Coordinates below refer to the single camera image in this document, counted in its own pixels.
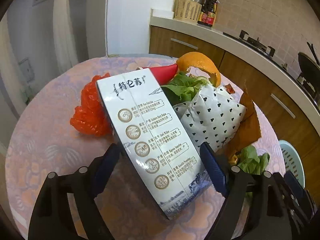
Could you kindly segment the dark soy sauce bottle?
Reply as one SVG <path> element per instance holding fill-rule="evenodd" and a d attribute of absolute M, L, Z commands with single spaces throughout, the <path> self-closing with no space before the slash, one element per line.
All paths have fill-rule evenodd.
<path fill-rule="evenodd" d="M 198 24 L 205 24 L 207 19 L 207 12 L 206 12 L 206 0 L 201 0 L 201 11 L 198 18 Z"/>

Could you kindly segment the light blue waste basket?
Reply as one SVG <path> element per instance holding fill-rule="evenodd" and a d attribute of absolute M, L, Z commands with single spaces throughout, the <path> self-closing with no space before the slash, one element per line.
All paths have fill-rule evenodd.
<path fill-rule="evenodd" d="M 298 152 L 289 142 L 285 140 L 280 140 L 279 145 L 283 154 L 286 172 L 291 171 L 300 185 L 304 188 L 305 173 Z"/>

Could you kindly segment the red paper cup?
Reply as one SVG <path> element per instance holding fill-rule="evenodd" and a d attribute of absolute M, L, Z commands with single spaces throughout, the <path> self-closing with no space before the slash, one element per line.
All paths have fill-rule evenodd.
<path fill-rule="evenodd" d="M 138 69 L 149 69 L 154 75 L 160 86 L 169 83 L 178 72 L 178 65 L 171 64 L 169 66 L 158 67 L 138 67 Z"/>

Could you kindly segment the large orange peel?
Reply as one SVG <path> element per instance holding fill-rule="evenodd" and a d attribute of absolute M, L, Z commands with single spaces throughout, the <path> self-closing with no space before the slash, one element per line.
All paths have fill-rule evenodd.
<path fill-rule="evenodd" d="M 209 75 L 209 81 L 214 87 L 221 85 L 220 72 L 213 61 L 203 53 L 195 51 L 186 53 L 176 60 L 176 64 L 178 69 L 185 73 L 190 72 L 191 67 L 198 68 Z"/>

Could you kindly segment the beige plastic utensil basket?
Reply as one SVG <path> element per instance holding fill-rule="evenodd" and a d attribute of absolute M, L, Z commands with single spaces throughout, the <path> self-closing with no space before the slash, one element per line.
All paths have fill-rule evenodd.
<path fill-rule="evenodd" d="M 174 19 L 196 24 L 202 5 L 195 0 L 175 0 Z"/>

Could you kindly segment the green lettuce leaves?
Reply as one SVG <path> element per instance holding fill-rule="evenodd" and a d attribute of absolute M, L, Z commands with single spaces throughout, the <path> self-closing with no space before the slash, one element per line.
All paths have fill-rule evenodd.
<path fill-rule="evenodd" d="M 210 85 L 210 81 L 204 76 L 185 75 L 179 72 L 169 83 L 161 85 L 163 92 L 172 106 L 193 100 L 199 90 Z"/>

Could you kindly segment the black gas stove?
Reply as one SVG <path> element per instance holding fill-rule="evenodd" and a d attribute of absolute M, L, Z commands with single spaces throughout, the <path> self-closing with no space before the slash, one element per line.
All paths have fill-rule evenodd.
<path fill-rule="evenodd" d="M 276 50 L 272 46 L 266 46 L 262 44 L 259 40 L 259 37 L 256 39 L 249 36 L 248 32 L 241 30 L 239 36 L 233 36 L 229 33 L 223 32 L 223 35 L 232 38 L 243 45 L 246 45 L 248 48 L 256 51 L 258 54 L 266 58 L 268 61 L 271 61 L 276 66 L 283 69 L 287 68 L 287 63 L 284 63 L 276 56 Z"/>

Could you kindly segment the black frying pan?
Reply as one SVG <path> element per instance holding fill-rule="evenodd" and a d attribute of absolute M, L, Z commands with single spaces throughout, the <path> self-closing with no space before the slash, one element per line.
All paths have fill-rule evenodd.
<path fill-rule="evenodd" d="M 313 44 L 307 42 L 307 45 L 313 55 L 314 60 L 303 52 L 298 53 L 298 63 L 303 77 L 312 84 L 315 91 L 319 92 L 320 70 L 319 59 L 314 50 Z"/>

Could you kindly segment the white countertop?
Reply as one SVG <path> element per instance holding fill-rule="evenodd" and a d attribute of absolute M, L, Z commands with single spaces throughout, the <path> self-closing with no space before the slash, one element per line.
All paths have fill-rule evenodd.
<path fill-rule="evenodd" d="M 226 52 L 242 59 L 246 63 L 261 71 L 271 79 L 299 106 L 306 107 L 306 100 L 319 111 L 317 103 L 302 88 L 302 86 L 280 65 L 270 61 L 249 46 L 223 34 L 220 31 L 208 29 L 190 22 L 184 22 L 169 17 L 169 11 L 152 9 L 150 25 L 173 30 L 185 35 L 198 38 L 217 46 Z"/>

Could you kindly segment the white heart-pattern paper bag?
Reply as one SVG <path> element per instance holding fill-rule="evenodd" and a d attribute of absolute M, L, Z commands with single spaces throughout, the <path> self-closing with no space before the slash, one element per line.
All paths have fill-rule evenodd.
<path fill-rule="evenodd" d="M 191 101 L 175 105 L 174 110 L 195 148 L 199 151 L 207 142 L 216 152 L 235 136 L 247 108 L 224 87 L 205 85 Z"/>

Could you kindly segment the red plastic bag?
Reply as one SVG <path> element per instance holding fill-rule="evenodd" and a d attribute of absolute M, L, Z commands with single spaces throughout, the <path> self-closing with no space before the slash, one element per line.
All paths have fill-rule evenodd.
<path fill-rule="evenodd" d="M 70 124 L 82 134 L 96 137 L 112 134 L 112 127 L 107 120 L 96 87 L 98 80 L 107 77 L 110 77 L 109 73 L 103 76 L 96 75 L 81 90 L 81 105 L 75 107 L 75 113 L 70 119 Z"/>

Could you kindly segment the wooden kitchen cabinet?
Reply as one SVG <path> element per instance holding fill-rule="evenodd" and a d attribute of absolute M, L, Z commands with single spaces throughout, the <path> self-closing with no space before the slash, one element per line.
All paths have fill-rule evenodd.
<path fill-rule="evenodd" d="M 273 127 L 277 138 L 298 152 L 305 186 L 319 203 L 319 111 L 306 100 L 299 107 L 279 86 L 242 59 L 198 38 L 160 27 L 150 27 L 151 54 L 180 57 L 191 51 L 208 56 L 219 72 L 248 93 Z"/>

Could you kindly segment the orange panda snack bag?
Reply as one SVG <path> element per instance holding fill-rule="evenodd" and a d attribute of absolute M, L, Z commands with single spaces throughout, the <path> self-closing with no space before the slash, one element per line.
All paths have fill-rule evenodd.
<path fill-rule="evenodd" d="M 245 86 L 240 104 L 246 107 L 243 120 L 233 139 L 224 147 L 224 155 L 231 165 L 238 162 L 237 153 L 261 138 L 261 129 L 254 102 Z"/>

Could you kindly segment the white blue milk carton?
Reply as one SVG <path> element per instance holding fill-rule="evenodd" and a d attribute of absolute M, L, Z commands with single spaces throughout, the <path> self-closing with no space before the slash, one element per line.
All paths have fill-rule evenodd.
<path fill-rule="evenodd" d="M 131 163 L 168 219 L 210 183 L 204 165 L 150 69 L 97 81 L 100 100 Z"/>

